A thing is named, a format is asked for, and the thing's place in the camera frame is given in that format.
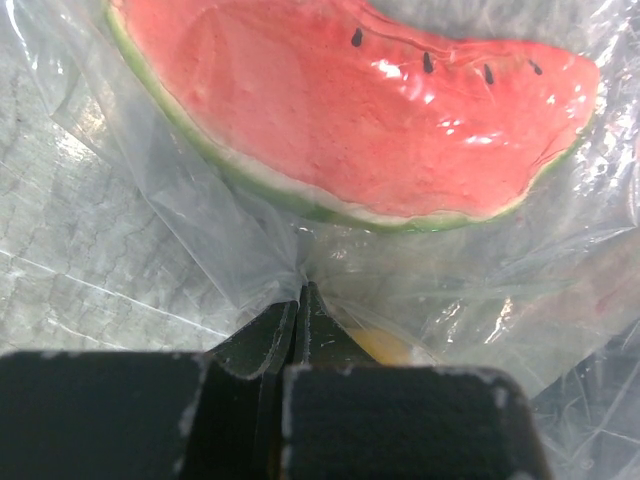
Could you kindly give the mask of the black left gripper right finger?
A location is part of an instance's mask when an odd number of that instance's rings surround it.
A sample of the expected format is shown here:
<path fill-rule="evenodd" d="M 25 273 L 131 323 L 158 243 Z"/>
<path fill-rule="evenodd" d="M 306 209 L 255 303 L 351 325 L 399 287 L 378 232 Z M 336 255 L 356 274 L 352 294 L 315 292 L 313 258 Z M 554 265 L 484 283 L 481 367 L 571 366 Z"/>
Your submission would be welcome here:
<path fill-rule="evenodd" d="M 301 292 L 283 375 L 284 479 L 548 479 L 529 402 L 505 372 L 385 366 Z"/>

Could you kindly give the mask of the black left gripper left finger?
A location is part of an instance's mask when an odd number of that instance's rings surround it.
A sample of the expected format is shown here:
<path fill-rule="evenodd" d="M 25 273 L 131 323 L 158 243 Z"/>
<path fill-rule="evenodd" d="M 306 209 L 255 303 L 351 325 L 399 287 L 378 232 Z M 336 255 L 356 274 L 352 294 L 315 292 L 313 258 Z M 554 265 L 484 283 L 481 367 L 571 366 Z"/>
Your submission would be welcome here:
<path fill-rule="evenodd" d="M 209 351 L 1 358 L 5 479 L 273 479 L 296 303 Z"/>

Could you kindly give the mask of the yellow fake lemon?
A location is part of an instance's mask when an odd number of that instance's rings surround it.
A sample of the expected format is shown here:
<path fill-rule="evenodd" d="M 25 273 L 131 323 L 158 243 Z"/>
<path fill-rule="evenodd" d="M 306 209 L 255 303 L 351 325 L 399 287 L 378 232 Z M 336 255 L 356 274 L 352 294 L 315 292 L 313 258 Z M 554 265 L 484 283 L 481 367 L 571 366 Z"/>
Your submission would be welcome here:
<path fill-rule="evenodd" d="M 378 328 L 347 328 L 347 334 L 374 360 L 383 365 L 410 365 L 413 346 Z"/>

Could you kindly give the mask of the clear zip top bag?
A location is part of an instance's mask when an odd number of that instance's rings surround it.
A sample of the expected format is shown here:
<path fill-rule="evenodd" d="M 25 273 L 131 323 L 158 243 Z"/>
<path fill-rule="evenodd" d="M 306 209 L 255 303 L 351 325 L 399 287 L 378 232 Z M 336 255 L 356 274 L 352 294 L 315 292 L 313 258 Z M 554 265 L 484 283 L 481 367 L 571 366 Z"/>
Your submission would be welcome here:
<path fill-rule="evenodd" d="M 306 222 L 226 187 L 113 50 L 98 1 L 1 5 L 1 347 L 196 349 L 315 281 L 413 363 L 532 396 L 559 479 L 639 475 L 639 5 L 383 1 L 449 34 L 600 67 L 593 127 L 517 210 L 442 233 Z"/>

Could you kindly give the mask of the fake watermelon slice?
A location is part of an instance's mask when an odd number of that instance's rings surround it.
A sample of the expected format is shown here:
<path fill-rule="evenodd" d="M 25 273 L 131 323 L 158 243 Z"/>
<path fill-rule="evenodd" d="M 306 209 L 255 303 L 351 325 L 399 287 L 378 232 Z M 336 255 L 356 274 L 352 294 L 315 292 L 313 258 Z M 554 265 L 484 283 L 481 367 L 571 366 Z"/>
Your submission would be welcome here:
<path fill-rule="evenodd" d="M 313 220 L 436 231 L 499 217 L 596 109 L 585 56 L 449 38 L 367 1 L 110 1 L 105 13 L 202 157 Z"/>

